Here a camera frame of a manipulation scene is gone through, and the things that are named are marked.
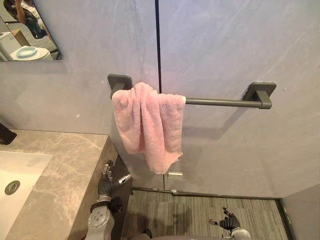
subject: floor mat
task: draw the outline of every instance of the floor mat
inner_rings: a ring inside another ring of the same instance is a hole
[[[274,200],[173,196],[138,190],[130,196],[121,239],[127,240],[147,228],[153,237],[220,237],[223,229],[210,225],[209,219],[223,219],[223,207],[234,212],[253,240],[288,239]]]

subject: mirror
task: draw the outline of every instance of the mirror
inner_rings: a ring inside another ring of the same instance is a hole
[[[0,61],[62,57],[33,0],[0,0]]]

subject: white sink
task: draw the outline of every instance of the white sink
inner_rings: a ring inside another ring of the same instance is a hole
[[[0,240],[6,238],[51,158],[48,154],[0,151]]]

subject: gray towel bar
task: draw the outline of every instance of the gray towel bar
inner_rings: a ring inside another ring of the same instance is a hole
[[[132,80],[127,75],[109,74],[108,81],[111,87],[112,95],[118,90],[129,90],[132,88]],[[223,99],[203,99],[203,98],[186,98],[186,104],[225,106],[225,107],[245,107],[270,109],[272,102],[270,95],[276,89],[274,82],[253,82],[249,85],[242,100],[223,100]]]

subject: black faucet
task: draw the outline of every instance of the black faucet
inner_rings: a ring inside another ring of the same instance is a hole
[[[16,133],[10,131],[0,123],[0,144],[8,145],[15,139],[16,136]]]

